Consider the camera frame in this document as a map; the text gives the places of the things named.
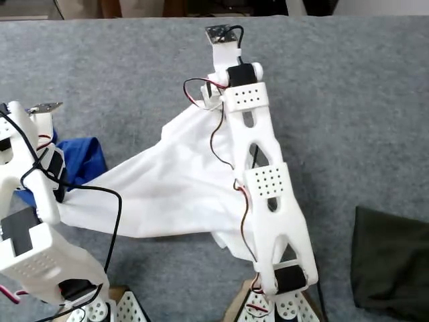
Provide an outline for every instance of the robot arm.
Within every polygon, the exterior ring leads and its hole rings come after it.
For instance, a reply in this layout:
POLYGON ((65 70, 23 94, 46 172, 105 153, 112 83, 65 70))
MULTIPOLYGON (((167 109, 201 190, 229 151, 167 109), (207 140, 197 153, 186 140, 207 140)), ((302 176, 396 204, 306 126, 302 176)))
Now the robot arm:
MULTIPOLYGON (((52 191, 59 189, 58 183, 52 184, 39 168, 33 167, 40 161, 50 176, 62 178, 65 174, 64 157, 52 143, 38 148, 38 120, 46 122, 46 116, 35 117, 31 112, 29 115, 18 102, 2 105, 0 272, 19 281, 26 292, 47 303, 75 307, 98 292, 97 304, 105 306, 109 299, 109 281, 103 267, 86 250, 68 243, 52 227, 60 221, 52 191), (28 138, 37 160, 10 120, 28 138), (13 191, 22 188, 34 194, 37 208, 27 208, 7 216, 13 191)), ((64 195, 57 195, 60 201, 62 197, 64 195)), ((104 316, 97 316, 97 321, 102 321, 108 310, 102 312, 104 316)))
POLYGON ((255 271, 262 290, 275 295, 305 290, 318 280, 318 273, 305 218, 295 199, 280 145, 276 140, 269 113, 269 100, 263 69, 259 63, 243 64, 237 37, 228 25, 206 29, 213 48, 215 73, 208 78, 227 87, 202 87, 208 109, 223 106, 233 139, 233 164, 237 183, 245 189, 251 207, 254 236, 255 271), (250 113, 253 125, 246 125, 244 113, 250 113), (268 165, 251 168, 249 149, 256 144, 268 165), (269 206, 275 199, 276 209, 269 206), (277 243, 290 244, 296 259, 273 264, 277 243))

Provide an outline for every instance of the table surface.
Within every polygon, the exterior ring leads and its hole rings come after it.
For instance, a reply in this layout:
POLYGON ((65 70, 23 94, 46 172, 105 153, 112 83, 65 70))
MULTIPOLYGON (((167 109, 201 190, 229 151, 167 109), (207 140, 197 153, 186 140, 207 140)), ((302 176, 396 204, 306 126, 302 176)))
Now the table surface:
MULTIPOLYGON (((212 70, 204 26, 245 27, 244 61, 265 69, 273 127, 306 216, 331 321, 392 321, 355 308, 356 205, 427 220, 429 17, 117 19, 0 23, 0 97, 63 101, 60 138, 97 136, 110 167, 154 145, 188 102, 182 82, 212 70)), ((109 235, 66 227, 104 261, 109 235)), ((218 321, 253 273, 209 234, 119 237, 109 278, 153 321, 218 321)), ((19 285, 0 276, 13 290, 19 285)), ((0 321, 55 308, 0 297, 0 321)))

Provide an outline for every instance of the blue cloth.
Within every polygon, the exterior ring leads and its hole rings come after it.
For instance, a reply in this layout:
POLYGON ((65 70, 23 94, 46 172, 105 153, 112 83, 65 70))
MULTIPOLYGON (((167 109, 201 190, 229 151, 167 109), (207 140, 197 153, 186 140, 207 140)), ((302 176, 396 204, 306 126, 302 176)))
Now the blue cloth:
MULTIPOLYGON (((106 172, 105 157, 97 138, 65 140, 57 146, 64 151, 67 182, 84 184, 106 172)), ((28 205, 36 206, 31 191, 16 191, 15 193, 28 205)))

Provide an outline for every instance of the dark green cloth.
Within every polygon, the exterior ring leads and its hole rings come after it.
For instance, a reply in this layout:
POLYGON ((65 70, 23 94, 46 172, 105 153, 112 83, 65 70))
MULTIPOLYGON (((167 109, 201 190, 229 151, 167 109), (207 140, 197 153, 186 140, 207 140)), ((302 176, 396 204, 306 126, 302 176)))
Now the dark green cloth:
POLYGON ((429 224, 357 207, 351 285, 357 307, 429 321, 429 224))

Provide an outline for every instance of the white cloth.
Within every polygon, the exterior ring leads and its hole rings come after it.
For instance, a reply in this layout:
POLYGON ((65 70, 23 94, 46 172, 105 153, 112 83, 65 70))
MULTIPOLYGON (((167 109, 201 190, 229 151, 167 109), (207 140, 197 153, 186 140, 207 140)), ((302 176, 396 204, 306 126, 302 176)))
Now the white cloth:
MULTIPOLYGON (((162 129, 152 148, 114 167, 89 185, 117 191, 123 198, 119 235, 159 237, 212 232, 220 247, 227 246, 238 258, 250 260, 241 238, 245 210, 242 193, 233 189, 231 168, 210 150, 210 135, 219 124, 218 111, 187 108, 162 129)), ((215 134, 215 152, 232 162, 232 143, 227 124, 215 134)), ((73 190, 58 204, 67 225, 112 233, 117 199, 99 191, 73 190)), ((245 223, 252 244, 251 213, 245 223)), ((275 251, 280 260, 284 247, 275 251)))

